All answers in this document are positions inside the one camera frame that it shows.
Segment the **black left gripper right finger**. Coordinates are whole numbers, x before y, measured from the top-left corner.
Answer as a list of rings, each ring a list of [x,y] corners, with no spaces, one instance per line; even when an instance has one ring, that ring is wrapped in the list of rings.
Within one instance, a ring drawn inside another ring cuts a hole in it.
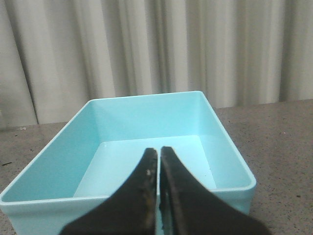
[[[207,190],[169,146],[161,149],[160,210],[167,235],[269,235],[259,220]]]

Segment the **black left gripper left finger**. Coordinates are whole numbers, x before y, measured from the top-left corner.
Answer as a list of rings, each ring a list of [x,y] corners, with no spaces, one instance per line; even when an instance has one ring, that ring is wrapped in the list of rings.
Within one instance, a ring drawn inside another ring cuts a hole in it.
[[[62,235],[153,235],[156,229],[157,151],[145,149],[139,163],[107,200],[68,223]]]

